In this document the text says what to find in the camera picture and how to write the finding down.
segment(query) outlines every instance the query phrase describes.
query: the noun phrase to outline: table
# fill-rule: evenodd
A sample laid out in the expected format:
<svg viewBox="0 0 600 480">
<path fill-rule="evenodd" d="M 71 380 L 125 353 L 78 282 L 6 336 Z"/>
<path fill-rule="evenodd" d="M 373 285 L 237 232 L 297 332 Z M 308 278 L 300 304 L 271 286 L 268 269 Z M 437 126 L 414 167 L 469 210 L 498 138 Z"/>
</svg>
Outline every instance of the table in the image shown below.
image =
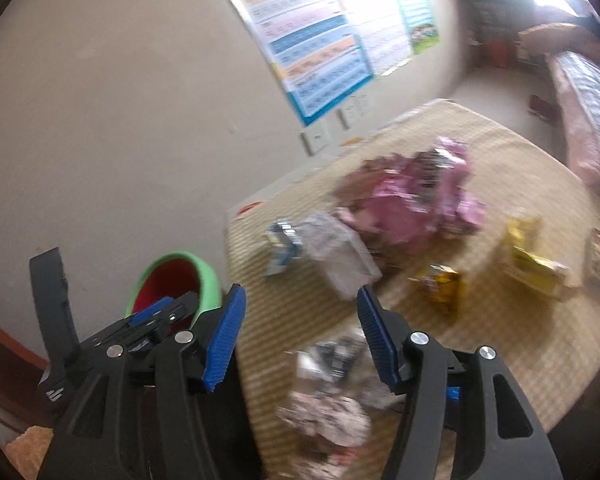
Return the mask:
<svg viewBox="0 0 600 480">
<path fill-rule="evenodd" d="M 352 302 L 340 300 L 311 262 L 266 278 L 269 248 L 263 233 L 278 217 L 302 221 L 328 210 L 330 190 L 365 159 L 428 148 L 437 135 L 469 144 L 474 176 L 466 187 L 487 204 L 484 229 L 459 242 L 441 242 L 407 258 L 404 269 L 378 293 L 385 308 L 404 314 L 444 346 L 475 351 L 489 344 L 504 357 L 548 431 L 581 396 L 600 368 L 600 295 L 584 289 L 564 304 L 547 304 L 494 265 L 507 213 L 515 206 L 544 219 L 539 253 L 561 261 L 580 281 L 585 240 L 600 229 L 600 199 L 538 147 L 504 126 L 452 102 L 438 100 L 395 121 L 327 167 L 233 220 L 227 230 L 230 278 L 242 284 L 248 312 L 238 342 L 240 374 L 251 425 L 269 473 L 280 470 L 296 436 L 274 415 L 293 380 L 293 358 L 338 327 L 354 324 Z M 442 263 L 468 273 L 468 298 L 453 323 L 423 303 L 407 277 L 423 264 Z M 346 478 L 380 478 L 399 418 L 373 417 L 373 435 Z M 445 436 L 438 477 L 448 478 L 452 442 Z"/>
</svg>

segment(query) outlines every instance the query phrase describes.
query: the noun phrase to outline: wall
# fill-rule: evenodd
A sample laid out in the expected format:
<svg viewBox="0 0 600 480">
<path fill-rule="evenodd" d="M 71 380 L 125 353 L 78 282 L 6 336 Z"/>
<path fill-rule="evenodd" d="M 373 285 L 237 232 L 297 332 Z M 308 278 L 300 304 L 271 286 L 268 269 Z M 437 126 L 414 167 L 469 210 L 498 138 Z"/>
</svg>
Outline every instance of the wall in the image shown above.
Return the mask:
<svg viewBox="0 0 600 480">
<path fill-rule="evenodd" d="M 448 91 L 441 43 L 369 87 L 334 142 Z M 78 335 L 118 319 L 142 270 L 190 248 L 224 273 L 224 212 L 307 161 L 301 125 L 228 0 L 13 0 L 0 19 L 0 326 L 44 355 L 28 260 L 59 246 Z"/>
</svg>

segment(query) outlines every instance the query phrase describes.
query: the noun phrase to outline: wall outlet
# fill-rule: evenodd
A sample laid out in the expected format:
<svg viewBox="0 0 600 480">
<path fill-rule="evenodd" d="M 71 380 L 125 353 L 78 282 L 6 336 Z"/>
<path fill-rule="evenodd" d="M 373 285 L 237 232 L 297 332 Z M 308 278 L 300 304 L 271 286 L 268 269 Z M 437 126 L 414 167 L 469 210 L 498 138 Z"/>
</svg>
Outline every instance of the wall outlet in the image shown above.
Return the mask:
<svg viewBox="0 0 600 480">
<path fill-rule="evenodd" d="M 352 98 L 347 99 L 338 109 L 338 118 L 345 130 L 350 130 L 360 117 L 360 107 Z"/>
<path fill-rule="evenodd" d="M 329 145 L 329 134 L 323 124 L 315 123 L 300 134 L 304 147 L 310 156 L 314 156 Z"/>
<path fill-rule="evenodd" d="M 362 117 L 367 115 L 374 105 L 373 101 L 371 100 L 371 96 L 366 92 L 360 92 L 356 94 L 355 101 L 356 105 L 358 106 L 358 113 Z"/>
</svg>

